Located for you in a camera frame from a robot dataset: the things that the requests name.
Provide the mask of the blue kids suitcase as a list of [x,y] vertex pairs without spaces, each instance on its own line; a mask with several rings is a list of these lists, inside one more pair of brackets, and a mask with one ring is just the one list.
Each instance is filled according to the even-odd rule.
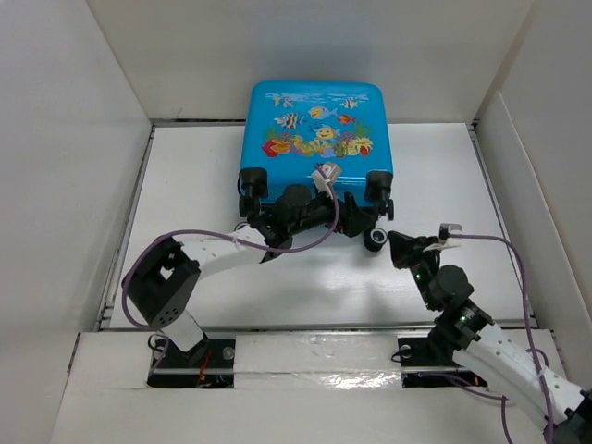
[[[371,83],[264,80],[252,89],[237,183],[240,216],[271,207],[291,185],[318,190],[311,174],[333,162],[342,173],[332,187],[348,191],[378,218],[394,218],[394,176],[386,107]],[[388,240],[377,225],[358,236],[376,253]]]

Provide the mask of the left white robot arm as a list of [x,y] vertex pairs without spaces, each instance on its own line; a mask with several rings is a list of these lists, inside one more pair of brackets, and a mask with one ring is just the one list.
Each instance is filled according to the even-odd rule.
[[163,335],[163,354],[194,367],[205,360],[209,345],[187,310],[199,280],[293,253],[294,236],[311,228],[326,226],[354,238],[374,228],[377,218],[376,208],[360,207],[350,192],[339,198],[332,188],[310,193],[291,185],[232,233],[190,229],[157,238],[124,277],[122,301],[133,303],[146,326]]

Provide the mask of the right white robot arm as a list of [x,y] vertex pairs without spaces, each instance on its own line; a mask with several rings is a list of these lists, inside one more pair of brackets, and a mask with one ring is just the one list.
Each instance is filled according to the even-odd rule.
[[551,370],[533,346],[518,346],[472,301],[475,289],[466,273],[440,263],[450,240],[463,238],[460,229],[442,225],[432,237],[388,233],[392,264],[411,272],[425,307],[437,313],[427,336],[428,355],[482,377],[530,419],[546,442],[590,442],[591,392]]

